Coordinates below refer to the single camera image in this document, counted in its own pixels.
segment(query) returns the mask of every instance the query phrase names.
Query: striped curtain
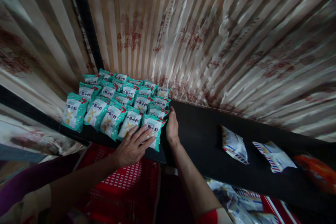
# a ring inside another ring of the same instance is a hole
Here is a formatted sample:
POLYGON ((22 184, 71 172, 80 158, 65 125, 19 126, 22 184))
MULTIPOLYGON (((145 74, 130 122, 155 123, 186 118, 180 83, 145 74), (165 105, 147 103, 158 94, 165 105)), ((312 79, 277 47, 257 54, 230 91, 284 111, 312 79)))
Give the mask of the striped curtain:
POLYGON ((104 67, 336 140, 335 0, 89 0, 104 67))
MULTIPOLYGON (((104 67, 336 141, 335 0, 88 0, 104 67)), ((58 119, 95 73, 73 0, 0 1, 1 84, 58 119)))

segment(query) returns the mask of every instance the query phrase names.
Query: plastic bag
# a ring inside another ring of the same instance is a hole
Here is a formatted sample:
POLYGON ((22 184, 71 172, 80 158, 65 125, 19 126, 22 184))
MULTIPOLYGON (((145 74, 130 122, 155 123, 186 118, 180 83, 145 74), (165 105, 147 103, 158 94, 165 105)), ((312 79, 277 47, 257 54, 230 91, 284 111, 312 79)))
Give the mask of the plastic bag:
POLYGON ((141 118, 142 116, 140 113, 134 109, 130 109, 129 106, 127 106, 127 114, 122 123, 117 139, 122 141, 133 127, 140 125, 141 118))
POLYGON ((122 85, 123 85, 122 93, 134 99, 140 88, 137 85, 125 81, 122 82, 122 85))
POLYGON ((152 102, 153 102, 152 98, 137 94, 135 96, 133 106, 140 111, 140 114, 145 114, 148 105, 152 102))
POLYGON ((83 82, 79 83, 79 90, 78 94, 83 96, 87 99, 88 102, 94 100, 100 93, 102 87, 91 85, 91 84, 84 84, 83 82))
POLYGON ((120 104, 123 107, 127 107, 128 104, 132 104, 133 103, 133 98, 126 95, 126 94, 121 94, 121 93, 115 93, 114 94, 114 99, 117 100, 118 102, 120 102, 120 104))
POLYGON ((154 84, 153 82, 149 81, 149 80, 144 80, 143 81, 143 86, 147 87, 147 88, 151 88, 153 91, 156 90, 157 86, 156 84, 154 84))
POLYGON ((166 107, 169 105, 169 102, 171 100, 168 98, 162 98, 159 96, 154 96, 154 105, 159 106, 160 108, 166 109, 166 107))
POLYGON ((167 116, 169 112, 170 112, 170 110, 165 110, 165 109, 163 109, 159 106, 156 106, 154 104, 149 104, 148 105, 147 114, 156 116, 160 119, 165 118, 165 116, 167 116))
POLYGON ((114 93, 116 92, 116 87, 114 84, 111 82, 102 81, 100 85, 102 86, 100 95, 109 99, 113 99, 114 93))
POLYGON ((100 125, 110 104, 110 99, 98 96, 91 101, 89 112, 84 117, 84 124, 91 125, 96 131, 99 131, 100 125))
POLYGON ((114 73, 111 73, 101 68, 99 69, 99 74, 103 77, 103 81, 108 81, 109 78, 114 76, 114 73))
POLYGON ((117 92, 121 93, 123 91, 123 82, 121 80, 118 80, 114 77, 111 77, 107 80, 108 82, 112 82, 114 85, 114 88, 117 92))
POLYGON ((247 152, 242 137, 238 136, 223 125, 222 128, 222 148, 234 159, 247 165, 247 152))
POLYGON ((165 120, 159 119, 154 115, 147 115, 147 114, 143 115, 142 126, 147 125, 147 128, 153 129, 153 131, 146 138, 146 140, 149 139, 150 137, 155 137, 154 142, 149 147, 153 148, 157 152, 159 152, 161 129, 165 123, 166 123, 165 120))
POLYGON ((142 86, 141 89, 139 89, 139 95, 145 95, 148 97, 153 97, 154 96, 154 91, 153 89, 149 87, 142 86))
POLYGON ((124 120, 126 112, 126 109, 123 108, 118 101, 111 99, 104 119, 101 122, 99 131, 116 141, 119 125, 124 120))
POLYGON ((128 81, 129 75, 124 75, 121 73, 115 73, 115 78, 121 81, 128 81))
POLYGON ((88 103, 86 98, 75 93, 69 93, 63 112, 62 125, 79 133, 82 132, 88 103))
POLYGON ((274 173, 282 172, 286 167, 297 168, 294 162, 282 151, 275 143, 269 141, 267 143, 252 142, 254 146, 265 156, 271 164, 271 170, 274 173))
POLYGON ((308 153, 295 156, 294 161, 324 192, 336 194, 336 172, 333 169, 308 153))
POLYGON ((138 86, 142 86, 142 84, 144 83, 144 81, 142 81, 142 80, 135 80, 135 79, 131 79, 131 78, 128 79, 128 82, 132 83, 132 84, 135 84, 135 85, 138 85, 138 86))
POLYGON ((103 79, 102 75, 83 75, 86 84, 99 85, 103 79))
POLYGON ((157 87, 156 89, 156 95, 163 97, 163 98, 168 98, 169 92, 170 92, 170 88, 167 88, 167 87, 164 87, 164 88, 157 87))
POLYGON ((237 193, 239 201, 247 211, 262 212, 264 210, 260 194, 242 188, 234 188, 234 190, 237 193))

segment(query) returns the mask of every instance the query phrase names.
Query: red crate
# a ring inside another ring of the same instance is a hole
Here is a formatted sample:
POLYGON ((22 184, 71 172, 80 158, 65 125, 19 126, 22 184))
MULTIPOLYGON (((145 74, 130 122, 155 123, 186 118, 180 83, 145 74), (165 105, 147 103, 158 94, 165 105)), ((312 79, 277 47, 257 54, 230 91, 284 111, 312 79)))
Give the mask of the red crate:
MULTIPOLYGON (((114 152, 92 144, 77 169, 114 152)), ((160 165, 142 158, 123 167, 93 188, 78 204, 90 219, 106 223, 154 223, 159 199, 160 165)))

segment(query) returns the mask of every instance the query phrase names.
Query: forearm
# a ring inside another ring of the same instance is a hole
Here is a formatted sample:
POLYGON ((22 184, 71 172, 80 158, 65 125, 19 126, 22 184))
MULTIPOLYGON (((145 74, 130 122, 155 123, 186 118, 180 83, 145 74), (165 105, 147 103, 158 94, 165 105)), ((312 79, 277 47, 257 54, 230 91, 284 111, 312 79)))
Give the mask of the forearm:
POLYGON ((75 171, 50 184, 50 219, 57 222, 90 189, 118 169, 113 155, 83 169, 75 171))
POLYGON ((175 144, 171 145, 171 148, 177 165, 178 175, 182 180, 195 218, 199 218, 213 209, 221 208, 222 205, 191 161, 180 141, 175 141, 175 144))

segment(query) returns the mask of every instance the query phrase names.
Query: person's right hand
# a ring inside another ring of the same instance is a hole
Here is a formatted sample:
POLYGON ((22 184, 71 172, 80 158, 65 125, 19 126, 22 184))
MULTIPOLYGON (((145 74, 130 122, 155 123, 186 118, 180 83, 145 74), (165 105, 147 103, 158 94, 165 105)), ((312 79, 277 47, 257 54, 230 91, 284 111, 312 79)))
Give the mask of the person's right hand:
POLYGON ((179 124, 177 122, 176 119, 176 113, 174 108, 171 106, 170 107, 170 114, 169 114, 169 119, 168 119, 168 123, 167 123, 167 129, 166 129, 166 133, 167 133, 167 140, 169 142, 169 144, 172 146, 174 144, 177 144, 180 142, 179 139, 179 124))
POLYGON ((137 126, 133 127, 126 135, 118 148, 111 155, 117 163, 117 168, 138 163, 145 154, 145 150, 154 142, 155 137, 145 139, 153 131, 152 128, 147 129, 147 126, 142 126, 137 133, 137 126))

